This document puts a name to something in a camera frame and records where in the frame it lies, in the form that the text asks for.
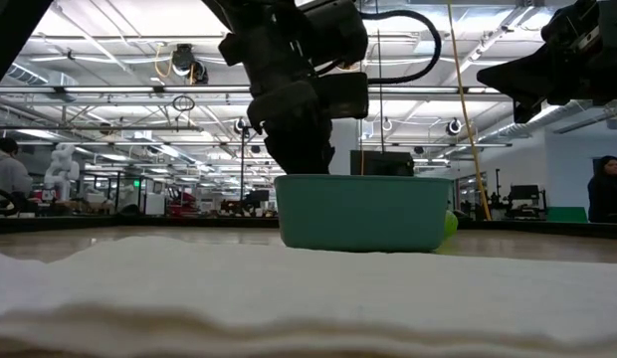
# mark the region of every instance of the person sitting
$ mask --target person sitting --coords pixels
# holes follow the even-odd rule
[[[600,159],[594,177],[587,185],[589,192],[589,221],[617,224],[617,158]]]
[[[15,197],[27,198],[32,191],[32,178],[25,165],[14,157],[19,145],[12,138],[0,138],[0,190]]]

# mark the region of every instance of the black cable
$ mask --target black cable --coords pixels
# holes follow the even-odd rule
[[[398,17],[398,16],[417,20],[423,23],[424,25],[426,25],[426,27],[432,34],[433,40],[435,41],[435,52],[432,55],[432,59],[430,60],[430,63],[428,63],[428,66],[426,66],[425,69],[423,69],[422,71],[416,74],[409,75],[409,76],[403,76],[399,78],[368,79],[368,83],[370,85],[394,85],[394,84],[403,84],[403,83],[419,80],[422,77],[428,75],[428,73],[432,71],[435,65],[437,65],[437,62],[439,61],[439,58],[441,57],[441,35],[439,35],[439,31],[437,31],[435,24],[433,24],[430,20],[428,20],[427,17],[421,15],[420,13],[416,11],[410,11],[410,10],[393,10],[393,11],[383,12],[381,14],[367,14],[367,13],[359,12],[359,15],[361,15],[361,18],[363,20],[384,20],[384,19],[388,19],[391,17]]]

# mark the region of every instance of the tennis ball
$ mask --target tennis ball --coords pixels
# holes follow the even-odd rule
[[[446,210],[446,222],[444,225],[444,240],[450,239],[453,235],[457,233],[457,228],[459,227],[459,220],[453,214],[453,212]]]

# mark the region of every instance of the teal plastic bin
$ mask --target teal plastic bin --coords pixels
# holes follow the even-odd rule
[[[443,241],[450,184],[412,177],[278,177],[282,240],[297,249],[431,252]]]

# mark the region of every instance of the black robotic arm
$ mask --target black robotic arm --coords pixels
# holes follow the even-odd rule
[[[435,41],[433,59],[423,71],[372,83],[417,80],[441,55],[434,25],[413,11],[364,14],[351,0],[316,0],[300,7],[293,0],[202,1],[231,30],[220,53],[228,66],[244,65],[254,98],[247,110],[251,126],[260,134],[267,132],[269,153],[289,174],[328,173],[334,154],[331,120],[368,115],[365,73],[322,76],[364,59],[368,34],[363,19],[410,17],[423,22]]]

